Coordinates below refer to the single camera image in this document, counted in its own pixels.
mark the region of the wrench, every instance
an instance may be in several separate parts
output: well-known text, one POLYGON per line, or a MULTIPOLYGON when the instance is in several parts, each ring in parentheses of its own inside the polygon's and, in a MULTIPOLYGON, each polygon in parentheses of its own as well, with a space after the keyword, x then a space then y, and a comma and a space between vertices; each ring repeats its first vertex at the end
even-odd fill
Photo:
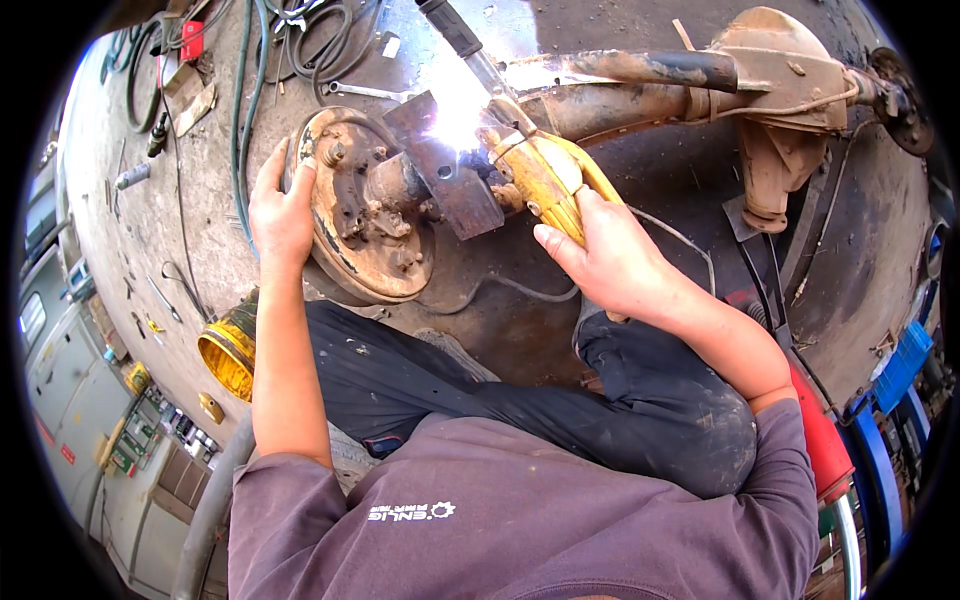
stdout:
POLYGON ((373 96, 373 98, 386 98, 403 104, 417 95, 414 91, 387 91, 376 89, 375 87, 363 87, 361 85, 341 84, 340 82, 330 82, 324 86, 324 91, 328 94, 360 94, 362 96, 373 96))

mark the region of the left hand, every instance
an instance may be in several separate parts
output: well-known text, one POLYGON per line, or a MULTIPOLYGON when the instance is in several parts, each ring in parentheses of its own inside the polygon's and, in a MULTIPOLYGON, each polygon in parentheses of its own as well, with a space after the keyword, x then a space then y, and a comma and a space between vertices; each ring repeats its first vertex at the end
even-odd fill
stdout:
POLYGON ((279 189, 283 159, 290 139, 284 137, 256 176, 250 201, 250 227, 260 253, 260 278, 296 273, 313 246, 310 197, 317 179, 317 160, 308 156, 297 167, 290 192, 279 189))

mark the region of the window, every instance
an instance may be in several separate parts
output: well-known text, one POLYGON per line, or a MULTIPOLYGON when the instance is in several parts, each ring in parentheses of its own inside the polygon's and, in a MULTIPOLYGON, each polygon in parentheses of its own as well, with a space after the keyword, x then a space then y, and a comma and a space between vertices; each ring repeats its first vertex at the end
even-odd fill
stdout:
POLYGON ((33 347, 36 338, 46 324, 47 312, 43 310, 40 294, 33 292, 23 307, 23 312, 20 313, 20 332, 23 333, 23 341, 28 351, 33 347))

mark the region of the forearm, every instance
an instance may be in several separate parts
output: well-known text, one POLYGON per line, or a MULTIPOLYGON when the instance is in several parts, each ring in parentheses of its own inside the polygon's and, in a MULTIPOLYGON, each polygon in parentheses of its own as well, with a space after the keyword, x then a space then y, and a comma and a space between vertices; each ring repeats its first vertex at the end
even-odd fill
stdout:
POLYGON ((714 298, 685 276, 657 323, 684 340, 743 396, 754 413, 797 397, 790 366, 777 342, 756 321, 714 298))
POLYGON ((299 270, 261 272, 253 434, 261 455, 294 452, 333 468, 299 270))

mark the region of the sweatshirt logo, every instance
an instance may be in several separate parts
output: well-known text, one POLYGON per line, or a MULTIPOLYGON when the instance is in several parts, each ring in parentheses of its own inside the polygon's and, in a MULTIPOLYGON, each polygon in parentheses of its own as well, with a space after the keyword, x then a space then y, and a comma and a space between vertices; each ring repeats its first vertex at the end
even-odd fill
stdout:
POLYGON ((422 521, 432 520, 434 518, 447 518, 453 515, 456 506, 449 502, 437 502, 433 506, 429 504, 408 504, 406 506, 374 506, 370 509, 368 521, 422 521))

